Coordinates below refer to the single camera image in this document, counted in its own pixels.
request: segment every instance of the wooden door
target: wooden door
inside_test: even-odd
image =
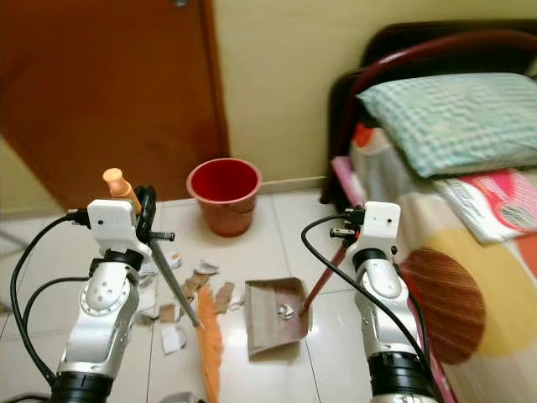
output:
[[[2,0],[2,132],[64,207],[228,153],[209,0]]]

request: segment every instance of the pillow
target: pillow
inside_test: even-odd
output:
[[[358,98],[424,178],[537,165],[537,83],[526,76],[411,78]]]

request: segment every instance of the bedsheet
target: bedsheet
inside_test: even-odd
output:
[[[537,401],[537,235],[480,244],[381,128],[350,156],[366,200],[401,206],[396,261],[459,403]]]

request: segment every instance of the bed frame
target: bed frame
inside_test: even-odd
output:
[[[329,161],[347,155],[354,128],[370,119],[356,95],[380,82],[450,73],[526,74],[537,55],[537,20],[389,25],[373,36],[360,67],[340,77],[329,100]],[[321,203],[349,203],[331,168]]]

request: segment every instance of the beige wall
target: beige wall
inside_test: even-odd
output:
[[[382,27],[537,18],[532,0],[213,0],[233,156],[266,181],[323,175],[332,82]]]
[[[23,216],[59,210],[13,149],[0,139],[0,214]]]

